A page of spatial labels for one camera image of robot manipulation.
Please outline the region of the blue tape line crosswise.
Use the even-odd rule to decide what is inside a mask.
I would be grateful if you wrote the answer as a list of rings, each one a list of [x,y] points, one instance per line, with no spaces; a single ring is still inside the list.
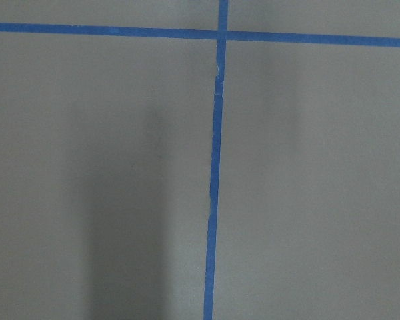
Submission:
[[[154,37],[170,39],[206,39],[270,43],[304,43],[400,48],[400,38],[256,31],[218,31],[149,27],[114,27],[92,25],[54,25],[38,23],[0,23],[0,32],[103,35],[117,37]]]

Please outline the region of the blue tape line lengthwise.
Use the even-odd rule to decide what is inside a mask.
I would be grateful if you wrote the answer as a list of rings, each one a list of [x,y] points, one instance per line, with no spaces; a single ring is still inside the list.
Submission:
[[[207,220],[207,243],[205,254],[205,282],[203,295],[204,319],[213,318],[228,10],[229,2],[220,1],[216,44],[217,74],[215,77],[211,140],[211,166],[209,184],[210,210]]]

